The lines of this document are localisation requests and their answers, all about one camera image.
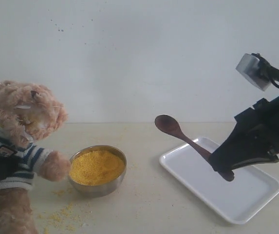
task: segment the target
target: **white backdrop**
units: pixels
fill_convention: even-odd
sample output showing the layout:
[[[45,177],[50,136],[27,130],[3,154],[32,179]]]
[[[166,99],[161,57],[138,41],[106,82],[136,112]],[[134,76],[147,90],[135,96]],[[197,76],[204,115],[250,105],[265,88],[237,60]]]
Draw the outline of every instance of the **white backdrop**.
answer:
[[[0,80],[43,83],[69,122],[234,121],[262,97],[235,67],[279,68],[276,0],[0,0]]]

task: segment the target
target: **striped shirt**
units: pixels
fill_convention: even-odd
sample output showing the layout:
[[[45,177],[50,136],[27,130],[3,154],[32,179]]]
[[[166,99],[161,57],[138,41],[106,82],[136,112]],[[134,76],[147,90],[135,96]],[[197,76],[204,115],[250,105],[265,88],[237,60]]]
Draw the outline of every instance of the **striped shirt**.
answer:
[[[0,128],[0,146],[5,145],[13,148],[13,144],[8,140],[8,137]],[[16,156],[21,158],[19,170],[11,177],[0,181],[0,189],[8,188],[24,188],[31,190],[33,188],[33,180],[35,173],[39,170],[51,150],[47,150],[30,143],[27,148],[17,148]]]

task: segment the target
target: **spilled cornmeal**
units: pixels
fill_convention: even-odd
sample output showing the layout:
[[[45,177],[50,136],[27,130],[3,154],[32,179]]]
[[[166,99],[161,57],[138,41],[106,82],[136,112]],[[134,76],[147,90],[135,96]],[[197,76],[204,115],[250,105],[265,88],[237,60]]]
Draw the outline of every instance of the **spilled cornmeal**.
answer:
[[[96,186],[119,177],[125,169],[121,158],[108,151],[82,154],[72,162],[70,177],[77,183]]]

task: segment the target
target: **metal bowl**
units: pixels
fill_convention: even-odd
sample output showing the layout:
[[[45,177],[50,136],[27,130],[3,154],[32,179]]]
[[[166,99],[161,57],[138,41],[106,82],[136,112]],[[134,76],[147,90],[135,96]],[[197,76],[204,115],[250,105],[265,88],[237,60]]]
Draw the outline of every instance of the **metal bowl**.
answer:
[[[92,152],[92,151],[99,151],[99,150],[109,151],[110,153],[121,158],[125,164],[125,168],[124,168],[124,171],[120,174],[120,176],[118,178],[116,178],[108,183],[105,183],[102,185],[95,185],[95,186],[79,184],[79,183],[75,182],[74,180],[72,180],[70,175],[68,175],[68,179],[69,179],[69,182],[71,183],[71,185],[78,192],[80,192],[84,196],[87,196],[90,198],[102,197],[102,196],[106,196],[106,195],[114,192],[122,183],[125,173],[126,173],[127,161],[126,161],[126,157],[125,157],[124,153],[121,152],[120,150],[118,150],[117,148],[114,148],[109,145],[95,145],[95,146],[85,148],[85,149],[77,152],[75,155],[73,155],[70,159],[70,162],[72,163],[73,160],[75,160],[77,157],[81,156],[82,154]]]

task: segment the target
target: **white rectangular tray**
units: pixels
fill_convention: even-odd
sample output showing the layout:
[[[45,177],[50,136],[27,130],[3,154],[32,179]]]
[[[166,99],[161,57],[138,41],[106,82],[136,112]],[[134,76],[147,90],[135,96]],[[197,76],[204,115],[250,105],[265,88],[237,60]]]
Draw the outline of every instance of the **white rectangular tray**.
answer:
[[[194,142],[215,151],[219,145],[200,137]],[[232,224],[244,224],[279,193],[279,181],[255,166],[234,170],[225,181],[188,144],[160,157],[161,165],[217,214]]]

